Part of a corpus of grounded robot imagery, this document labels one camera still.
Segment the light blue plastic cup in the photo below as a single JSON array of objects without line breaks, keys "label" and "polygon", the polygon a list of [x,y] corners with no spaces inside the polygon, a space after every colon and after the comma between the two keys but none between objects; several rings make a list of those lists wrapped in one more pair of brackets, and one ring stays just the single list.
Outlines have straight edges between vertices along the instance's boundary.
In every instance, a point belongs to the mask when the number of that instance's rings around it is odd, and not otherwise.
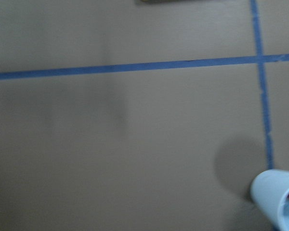
[{"label": "light blue plastic cup", "polygon": [[289,231],[289,171],[270,169],[260,173],[250,187],[253,202],[280,231]]}]

